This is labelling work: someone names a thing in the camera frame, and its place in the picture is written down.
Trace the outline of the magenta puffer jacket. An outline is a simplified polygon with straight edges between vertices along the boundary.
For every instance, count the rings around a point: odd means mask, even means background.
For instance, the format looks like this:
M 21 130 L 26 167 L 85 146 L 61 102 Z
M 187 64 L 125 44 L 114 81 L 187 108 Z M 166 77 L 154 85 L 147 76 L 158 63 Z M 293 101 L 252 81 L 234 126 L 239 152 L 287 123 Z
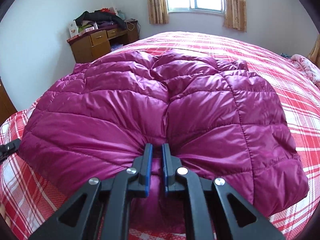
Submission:
M 279 97 L 243 60 L 188 50 L 108 54 L 75 66 L 39 99 L 18 155 L 71 196 L 111 178 L 147 143 L 223 178 L 264 216 L 305 198 L 308 179 Z

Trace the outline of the brown wooden door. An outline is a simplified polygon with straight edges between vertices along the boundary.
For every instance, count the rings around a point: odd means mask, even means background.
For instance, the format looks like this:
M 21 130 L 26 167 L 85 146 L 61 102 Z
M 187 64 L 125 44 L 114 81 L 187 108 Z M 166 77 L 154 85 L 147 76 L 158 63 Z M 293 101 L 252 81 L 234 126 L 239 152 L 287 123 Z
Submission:
M 1 80 L 0 83 L 0 125 L 2 125 L 7 118 L 17 113 L 17 109 L 10 100 Z

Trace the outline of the red plaid bed sheet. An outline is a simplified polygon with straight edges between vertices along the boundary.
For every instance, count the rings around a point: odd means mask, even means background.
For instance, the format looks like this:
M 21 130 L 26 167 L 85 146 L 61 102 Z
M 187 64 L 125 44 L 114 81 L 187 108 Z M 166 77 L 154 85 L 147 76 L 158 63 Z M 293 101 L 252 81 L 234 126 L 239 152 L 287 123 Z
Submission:
M 171 49 L 187 49 L 217 59 L 245 60 L 250 70 L 264 77 L 276 90 L 288 127 L 309 181 L 306 198 L 271 217 L 287 239 L 306 234 L 319 225 L 319 88 L 298 61 L 285 59 L 265 48 L 232 38 L 171 31 L 129 44 L 122 51 L 141 50 L 161 55 Z M 16 155 L 1 165 L 1 206 L 18 239 L 29 235 L 48 218 L 65 197 Z

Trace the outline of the wooden desk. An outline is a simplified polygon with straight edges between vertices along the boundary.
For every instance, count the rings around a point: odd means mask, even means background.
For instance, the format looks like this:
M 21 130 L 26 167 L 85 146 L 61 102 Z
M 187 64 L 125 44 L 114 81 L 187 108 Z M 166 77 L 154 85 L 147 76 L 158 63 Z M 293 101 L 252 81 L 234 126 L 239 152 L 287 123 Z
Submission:
M 125 22 L 126 28 L 117 25 L 93 30 L 70 38 L 69 43 L 77 63 L 92 62 L 114 50 L 139 40 L 140 24 L 137 20 Z

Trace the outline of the white box on desk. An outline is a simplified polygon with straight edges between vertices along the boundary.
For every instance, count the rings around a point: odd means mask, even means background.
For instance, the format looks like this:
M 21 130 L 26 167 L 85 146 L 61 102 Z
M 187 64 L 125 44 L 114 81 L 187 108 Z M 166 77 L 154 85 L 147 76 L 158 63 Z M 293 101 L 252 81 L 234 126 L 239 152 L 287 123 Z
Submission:
M 68 30 L 69 30 L 70 37 L 75 37 L 76 35 L 79 34 L 78 26 L 76 25 L 75 21 L 72 21 L 69 23 Z

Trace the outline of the black jacket on desk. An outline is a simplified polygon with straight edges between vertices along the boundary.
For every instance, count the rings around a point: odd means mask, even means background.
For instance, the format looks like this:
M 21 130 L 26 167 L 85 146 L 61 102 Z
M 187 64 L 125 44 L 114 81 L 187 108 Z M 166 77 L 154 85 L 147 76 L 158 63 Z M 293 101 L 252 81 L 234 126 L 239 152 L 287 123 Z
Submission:
M 119 25 L 122 29 L 127 28 L 125 21 L 122 20 L 119 16 L 109 12 L 103 12 L 100 10 L 96 10 L 95 12 L 85 11 L 78 18 L 75 19 L 76 25 L 78 26 L 82 25 L 83 21 L 94 21 L 94 22 L 113 21 L 117 25 Z

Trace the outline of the pink floral quilt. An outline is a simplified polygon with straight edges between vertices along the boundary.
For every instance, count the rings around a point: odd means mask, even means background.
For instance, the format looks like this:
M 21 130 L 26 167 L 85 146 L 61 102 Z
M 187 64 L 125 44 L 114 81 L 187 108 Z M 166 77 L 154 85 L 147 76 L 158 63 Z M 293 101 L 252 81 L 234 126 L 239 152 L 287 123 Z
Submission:
M 307 77 L 319 88 L 319 68 L 306 57 L 295 54 L 291 56 L 291 61 L 297 63 L 306 73 Z

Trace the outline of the side window beige curtain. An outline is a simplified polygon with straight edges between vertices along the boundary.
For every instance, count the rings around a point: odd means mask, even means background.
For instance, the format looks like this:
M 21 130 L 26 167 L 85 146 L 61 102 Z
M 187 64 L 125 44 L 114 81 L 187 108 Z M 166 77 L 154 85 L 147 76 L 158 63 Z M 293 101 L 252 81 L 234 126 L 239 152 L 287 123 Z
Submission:
M 318 35 L 317 40 L 307 58 L 314 65 L 320 68 L 320 35 Z

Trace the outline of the right beige curtain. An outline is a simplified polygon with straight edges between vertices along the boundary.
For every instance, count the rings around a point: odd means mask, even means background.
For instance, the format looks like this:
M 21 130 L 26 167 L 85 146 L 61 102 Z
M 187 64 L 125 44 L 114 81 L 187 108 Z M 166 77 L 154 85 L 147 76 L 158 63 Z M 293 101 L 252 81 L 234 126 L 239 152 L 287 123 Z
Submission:
M 226 0 L 224 26 L 243 33 L 247 32 L 246 0 Z

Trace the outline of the left beige curtain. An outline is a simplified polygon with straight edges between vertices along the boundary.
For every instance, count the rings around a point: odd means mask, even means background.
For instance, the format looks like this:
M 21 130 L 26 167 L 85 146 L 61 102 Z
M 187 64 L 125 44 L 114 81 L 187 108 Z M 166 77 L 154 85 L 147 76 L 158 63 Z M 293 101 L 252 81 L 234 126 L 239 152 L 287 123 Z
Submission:
M 168 24 L 169 13 L 167 0 L 148 0 L 150 24 Z

